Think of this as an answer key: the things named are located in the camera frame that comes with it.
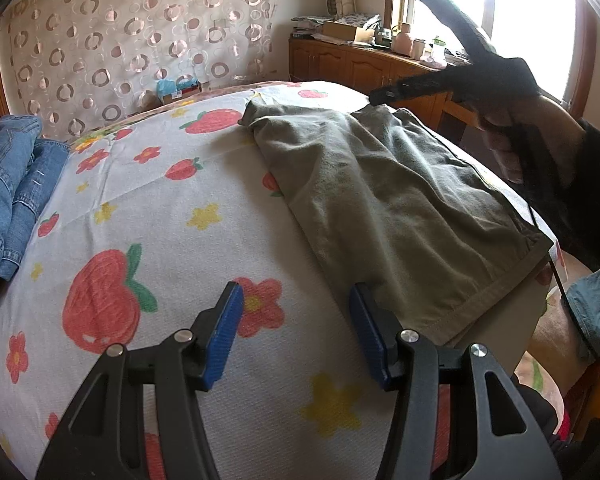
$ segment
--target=bed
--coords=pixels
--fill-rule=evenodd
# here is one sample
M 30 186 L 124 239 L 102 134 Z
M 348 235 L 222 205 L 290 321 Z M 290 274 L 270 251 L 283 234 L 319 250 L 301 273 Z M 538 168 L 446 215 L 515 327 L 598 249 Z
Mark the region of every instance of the bed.
M 0 294 L 0 444 L 26 478 L 109 344 L 160 342 L 213 306 L 229 280 L 244 289 L 245 314 L 224 377 L 200 396 L 220 476 L 375 476 L 395 396 L 368 376 L 253 136 L 237 124 L 256 95 L 343 112 L 368 100 L 327 82 L 220 93 L 72 146 L 20 271 Z M 529 219 L 506 184 L 439 138 Z M 560 260 L 557 244 L 550 255 Z M 512 372 L 544 309 L 549 282 L 536 271 L 453 343 L 479 340 Z M 159 480 L 150 388 L 145 397 L 148 462 Z

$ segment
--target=cable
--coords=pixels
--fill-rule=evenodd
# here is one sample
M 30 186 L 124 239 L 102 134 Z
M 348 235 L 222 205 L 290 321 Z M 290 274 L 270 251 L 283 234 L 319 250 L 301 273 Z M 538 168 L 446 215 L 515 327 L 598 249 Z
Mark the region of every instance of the cable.
M 531 220 L 533 221 L 535 228 L 539 230 L 540 228 L 538 227 L 538 222 L 536 221 L 536 215 L 534 214 L 534 210 L 531 208 L 531 205 L 529 204 L 526 197 L 523 197 L 523 200 L 525 200 L 525 202 L 526 202 L 526 206 L 529 209 L 529 214 L 531 215 Z M 590 341 L 584 335 L 584 331 L 580 327 L 580 324 L 578 323 L 578 319 L 576 318 L 576 315 L 573 313 L 573 310 L 571 309 L 571 305 L 569 304 L 569 300 L 567 298 L 567 293 L 564 291 L 564 286 L 562 285 L 562 280 L 560 280 L 560 276 L 558 276 L 558 269 L 555 268 L 554 260 L 551 257 L 549 257 L 549 265 L 551 266 L 551 270 L 552 270 L 552 273 L 554 274 L 555 281 L 558 283 L 558 289 L 560 290 L 560 294 L 562 295 L 562 300 L 564 301 L 564 304 L 567 307 L 567 312 L 569 313 L 569 316 L 571 317 L 571 322 L 576 327 L 578 334 L 580 334 L 580 337 L 582 338 L 584 345 L 587 347 L 589 352 L 591 352 L 591 355 L 593 355 L 596 362 L 598 362 L 600 364 L 600 355 L 598 355 L 598 352 L 596 352 L 596 349 L 593 348 L 593 345 L 590 343 Z

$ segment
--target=denim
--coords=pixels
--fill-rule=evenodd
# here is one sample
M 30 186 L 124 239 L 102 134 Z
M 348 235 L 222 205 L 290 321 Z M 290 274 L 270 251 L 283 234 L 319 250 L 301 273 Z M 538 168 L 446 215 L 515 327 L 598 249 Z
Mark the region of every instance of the denim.
M 600 356 L 600 271 L 573 282 L 567 290 L 567 298 L 580 328 Z M 578 352 L 580 357 L 595 361 L 583 342 Z
M 66 145 L 38 139 L 41 131 L 39 117 L 0 118 L 0 277 L 5 280 L 17 270 L 68 156 Z
M 11 225 L 4 239 L 0 262 L 0 278 L 9 281 L 18 270 L 33 226 L 51 198 L 68 156 L 69 146 L 63 142 L 38 139 L 33 145 L 33 163 L 13 197 Z

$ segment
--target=window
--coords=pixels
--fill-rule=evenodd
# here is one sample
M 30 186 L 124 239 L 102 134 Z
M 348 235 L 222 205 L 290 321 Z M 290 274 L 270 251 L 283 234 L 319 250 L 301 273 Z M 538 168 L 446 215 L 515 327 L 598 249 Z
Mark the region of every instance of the window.
M 538 84 L 561 100 L 566 98 L 576 33 L 576 0 L 453 0 L 504 57 L 522 57 Z M 432 40 L 436 35 L 447 47 L 461 45 L 427 7 L 417 0 L 394 0 L 394 18 L 410 22 L 412 36 Z

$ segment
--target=blue gripper pad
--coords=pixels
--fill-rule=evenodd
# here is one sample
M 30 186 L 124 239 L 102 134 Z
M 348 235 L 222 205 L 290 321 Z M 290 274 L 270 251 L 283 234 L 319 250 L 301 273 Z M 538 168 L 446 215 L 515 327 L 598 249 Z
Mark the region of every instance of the blue gripper pad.
M 349 314 L 358 334 L 358 342 L 365 355 L 369 373 L 380 387 L 386 390 L 391 380 L 386 362 L 386 348 L 357 284 L 349 293 Z
M 232 289 L 228 293 L 228 297 L 224 298 L 230 286 L 232 286 Z M 206 366 L 202 374 L 202 383 L 207 391 L 222 377 L 224 365 L 234 343 L 235 332 L 238 330 L 238 323 L 242 317 L 244 306 L 242 287 L 235 282 L 229 282 L 222 296 L 215 308 L 222 308 L 221 303 L 224 300 L 224 309 L 219 315 L 214 332 L 206 346 Z

